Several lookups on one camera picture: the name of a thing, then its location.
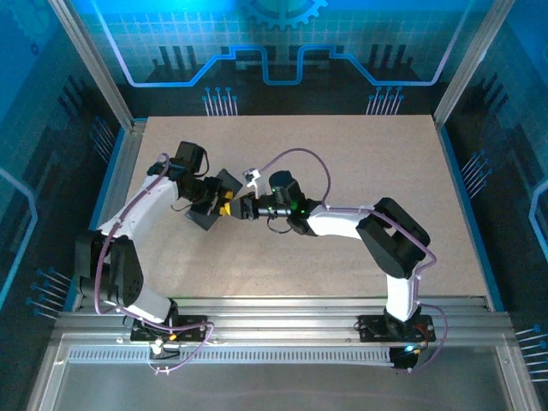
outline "gear logo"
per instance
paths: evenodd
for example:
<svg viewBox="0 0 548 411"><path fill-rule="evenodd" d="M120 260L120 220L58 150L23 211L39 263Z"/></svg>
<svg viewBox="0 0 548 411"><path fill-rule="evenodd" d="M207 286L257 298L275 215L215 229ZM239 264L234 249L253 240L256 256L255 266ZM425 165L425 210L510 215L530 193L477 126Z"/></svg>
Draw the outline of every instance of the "gear logo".
<svg viewBox="0 0 548 411"><path fill-rule="evenodd" d="M248 17L254 17L257 24L266 23L285 29L307 24L310 17L318 17L318 9L327 6L326 0L245 0L243 8Z"/></svg>
<svg viewBox="0 0 548 411"><path fill-rule="evenodd" d="M50 5L47 0L7 0L2 9L11 12L17 26L32 41L47 34L51 24Z"/></svg>

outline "wire connector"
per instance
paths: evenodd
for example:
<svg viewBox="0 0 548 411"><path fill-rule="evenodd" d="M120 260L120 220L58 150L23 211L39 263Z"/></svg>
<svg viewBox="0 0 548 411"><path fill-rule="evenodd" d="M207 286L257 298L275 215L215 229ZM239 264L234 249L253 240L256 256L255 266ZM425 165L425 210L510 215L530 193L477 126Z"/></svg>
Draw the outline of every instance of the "wire connector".
<svg viewBox="0 0 548 411"><path fill-rule="evenodd" d="M246 179L247 186L255 188L255 198L258 199L261 195L266 194L265 181L261 178L261 174L257 169L245 170L243 177Z"/></svg>

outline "robotic arm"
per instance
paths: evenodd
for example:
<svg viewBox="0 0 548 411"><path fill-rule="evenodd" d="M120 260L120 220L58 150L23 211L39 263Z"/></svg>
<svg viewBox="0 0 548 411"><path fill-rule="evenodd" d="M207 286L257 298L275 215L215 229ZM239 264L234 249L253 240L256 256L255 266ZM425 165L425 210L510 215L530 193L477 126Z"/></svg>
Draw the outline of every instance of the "robotic arm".
<svg viewBox="0 0 548 411"><path fill-rule="evenodd" d="M255 180L257 174L249 173ZM250 193L229 202L224 208L233 217L254 220L286 217L289 227L300 235L341 235L362 240L378 266L386 273L387 321L408 322L418 311L418 279L415 266L423 253L392 224L405 229L425 247L428 234L394 200L381 199L369 212L359 209L328 207L305 197L289 171L278 171L269 179L272 194Z"/></svg>
<svg viewBox="0 0 548 411"><path fill-rule="evenodd" d="M417 324L423 325L425 316L420 316L417 304L414 268L425 258L421 249L426 249L430 238L394 200L383 198L365 213L326 208L322 202L306 198L287 170L271 175L271 194L259 194L257 170L244 173L248 186L254 185L256 191L234 200L241 184L226 170L204 179L196 174L204 156L207 160L202 147L182 142L174 158L166 164L156 162L148 170L139 192L110 221L78 238L75 275L84 297L121 308L149 324L180 325L175 302L145 285L137 249L162 213L184 198L192 204L187 217L203 229L223 215L249 220L285 217L300 235L362 240L386 273L388 286L383 320L365 322L366 328L373 334L389 334L390 341L416 341Z"/></svg>
<svg viewBox="0 0 548 411"><path fill-rule="evenodd" d="M202 147L183 141L167 164L156 162L147 171L140 190L111 220L96 232L77 238L75 276L84 297L95 297L98 291L102 304L122 307L156 324L176 323L175 302L145 285L137 249L148 230L180 198L192 204L187 217L209 229L219 217L222 205L239 191L241 184L226 170L216 177L200 179L196 173L203 157L207 159ZM101 259L104 247L107 253Z"/></svg>

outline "black mounting plate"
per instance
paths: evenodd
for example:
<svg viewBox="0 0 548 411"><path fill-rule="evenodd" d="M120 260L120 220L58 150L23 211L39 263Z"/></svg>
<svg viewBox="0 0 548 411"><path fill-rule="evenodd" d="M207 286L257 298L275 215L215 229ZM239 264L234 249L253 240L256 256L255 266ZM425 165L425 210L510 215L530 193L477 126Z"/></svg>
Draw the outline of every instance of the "black mounting plate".
<svg viewBox="0 0 548 411"><path fill-rule="evenodd" d="M174 327L183 327L185 325L193 325L199 323L205 323L207 321L207 316L205 315L179 315L177 316L176 324L173 324ZM193 341L201 343L206 339L207 329L200 330L200 328L193 328L192 330L184 331L177 334L177 338L173 340L175 342L186 342ZM130 340L134 343L142 342L154 342L158 337L166 337L168 334L154 330L152 327L143 326L142 323L135 319L133 327L131 329Z"/></svg>
<svg viewBox="0 0 548 411"><path fill-rule="evenodd" d="M430 315L418 315L414 324L411 331L401 339L395 339L390 335L384 315L361 315L354 329L360 333L360 343L422 343L425 336L419 328L428 333L429 343L436 341L436 332Z"/></svg>

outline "blue enclosure wall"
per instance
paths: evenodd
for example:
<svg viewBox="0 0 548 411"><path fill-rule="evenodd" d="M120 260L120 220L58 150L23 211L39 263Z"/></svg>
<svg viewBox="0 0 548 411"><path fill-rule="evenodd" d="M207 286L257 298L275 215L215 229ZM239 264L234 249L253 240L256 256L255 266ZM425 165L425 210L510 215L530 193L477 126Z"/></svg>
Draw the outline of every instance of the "blue enclosure wall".
<svg viewBox="0 0 548 411"><path fill-rule="evenodd" d="M430 114L491 2L279 4L75 2L136 116L205 115L215 86L241 115L364 114L377 86Z"/></svg>
<svg viewBox="0 0 548 411"><path fill-rule="evenodd" d="M27 304L43 294L33 289L45 285L37 269L72 276L74 236L89 224L106 170L90 132L98 118L118 127L47 2L0 5L0 167L28 188L38 218L0 176L0 408L19 410L49 341L53 321L43 314L57 315Z"/></svg>
<svg viewBox="0 0 548 411"><path fill-rule="evenodd" d="M548 326L547 21L545 1L515 2L446 125L518 330Z"/></svg>

